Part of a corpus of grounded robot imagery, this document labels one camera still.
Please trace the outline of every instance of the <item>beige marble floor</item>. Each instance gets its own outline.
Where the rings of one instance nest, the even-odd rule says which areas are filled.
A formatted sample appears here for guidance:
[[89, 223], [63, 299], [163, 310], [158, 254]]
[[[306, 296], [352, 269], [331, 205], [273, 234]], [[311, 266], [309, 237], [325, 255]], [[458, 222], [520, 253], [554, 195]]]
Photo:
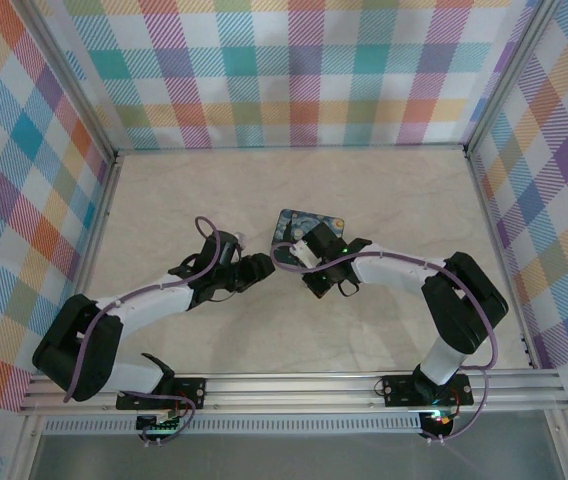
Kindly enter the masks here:
[[[246, 234], [247, 253], [267, 252], [282, 208], [345, 219], [347, 241], [434, 257], [465, 251], [504, 292], [460, 151], [325, 149], [127, 157], [89, 294], [124, 293], [198, 252], [196, 215]], [[496, 332], [498, 367], [526, 367], [512, 313]], [[435, 338], [421, 298], [366, 285], [353, 298], [335, 290], [317, 300], [278, 271], [228, 302], [141, 329], [122, 349], [181, 372], [362, 371], [412, 369]], [[471, 361], [489, 352], [484, 344]]]

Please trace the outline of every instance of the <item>enclosure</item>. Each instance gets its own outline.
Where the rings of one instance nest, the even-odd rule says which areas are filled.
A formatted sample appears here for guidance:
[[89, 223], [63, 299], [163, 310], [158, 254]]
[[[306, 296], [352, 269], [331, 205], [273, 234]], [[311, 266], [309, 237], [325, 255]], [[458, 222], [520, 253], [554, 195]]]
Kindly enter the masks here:
[[[468, 432], [427, 441], [377, 391], [430, 356], [421, 295], [280, 268], [120, 343], [206, 383], [165, 448], [127, 389], [63, 403], [37, 372], [73, 295], [155, 284], [198, 215], [268, 255], [287, 210], [477, 261], [509, 312]], [[568, 478], [568, 0], [0, 0], [0, 478], [167, 471]]]

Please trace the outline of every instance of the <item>marble surface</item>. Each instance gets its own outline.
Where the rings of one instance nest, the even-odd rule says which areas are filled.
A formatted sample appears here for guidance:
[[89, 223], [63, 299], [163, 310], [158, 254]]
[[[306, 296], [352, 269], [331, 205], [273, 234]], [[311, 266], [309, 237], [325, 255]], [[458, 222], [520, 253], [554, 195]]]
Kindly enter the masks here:
[[[471, 254], [505, 294], [461, 151], [451, 149], [180, 152], [127, 157], [89, 296], [150, 283], [202, 238], [205, 215], [268, 252], [283, 208], [345, 220], [344, 236], [431, 257]], [[498, 368], [527, 367], [513, 313], [496, 329]], [[366, 285], [316, 299], [295, 274], [276, 271], [225, 303], [206, 303], [127, 337], [178, 372], [413, 369], [437, 336], [423, 299]], [[487, 342], [469, 362], [486, 362]]]

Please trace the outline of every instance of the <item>plaid wall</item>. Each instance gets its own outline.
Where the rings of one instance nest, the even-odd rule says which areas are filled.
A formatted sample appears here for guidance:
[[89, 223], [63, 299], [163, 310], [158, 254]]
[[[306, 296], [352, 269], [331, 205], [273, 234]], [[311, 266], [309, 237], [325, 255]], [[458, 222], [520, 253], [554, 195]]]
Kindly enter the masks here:
[[568, 0], [475, 159], [544, 367], [568, 389]]
[[41, 335], [68, 296], [106, 162], [0, 0], [0, 476]]
[[536, 0], [36, 3], [113, 143], [161, 149], [460, 143]]

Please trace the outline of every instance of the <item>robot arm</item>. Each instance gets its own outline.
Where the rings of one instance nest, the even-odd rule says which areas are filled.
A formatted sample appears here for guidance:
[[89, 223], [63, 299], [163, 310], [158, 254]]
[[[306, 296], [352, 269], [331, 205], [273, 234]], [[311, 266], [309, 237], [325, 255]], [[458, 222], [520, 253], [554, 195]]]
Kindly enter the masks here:
[[[396, 258], [384, 256], [386, 253]], [[508, 305], [478, 264], [465, 253], [448, 259], [415, 259], [392, 252], [369, 240], [355, 239], [350, 244], [319, 223], [291, 247], [304, 266], [310, 269], [331, 263], [333, 266], [310, 272], [302, 279], [321, 298], [337, 284], [387, 285], [423, 297], [429, 307], [439, 338], [426, 358], [416, 367], [411, 379], [422, 405], [437, 403], [449, 395], [448, 386], [466, 358], [475, 353], [488, 332], [468, 295], [459, 290], [445, 272], [457, 277], [479, 302], [492, 327], [504, 318]], [[340, 262], [342, 257], [350, 257]]]
[[[77, 401], [102, 390], [175, 395], [174, 372], [168, 366], [150, 354], [118, 354], [119, 343], [156, 320], [211, 300], [217, 290], [241, 293], [273, 273], [267, 255], [242, 257], [236, 236], [223, 231], [217, 234], [220, 248], [213, 265], [217, 240], [212, 234], [199, 254], [187, 257], [156, 283], [112, 298], [90, 300], [82, 294], [69, 298], [37, 347], [33, 364], [62, 389], [72, 390], [72, 398]], [[239, 260], [234, 261], [236, 254]], [[85, 340], [98, 314], [101, 318]], [[82, 342], [86, 343], [83, 358]], [[81, 370], [73, 388], [78, 362]]]

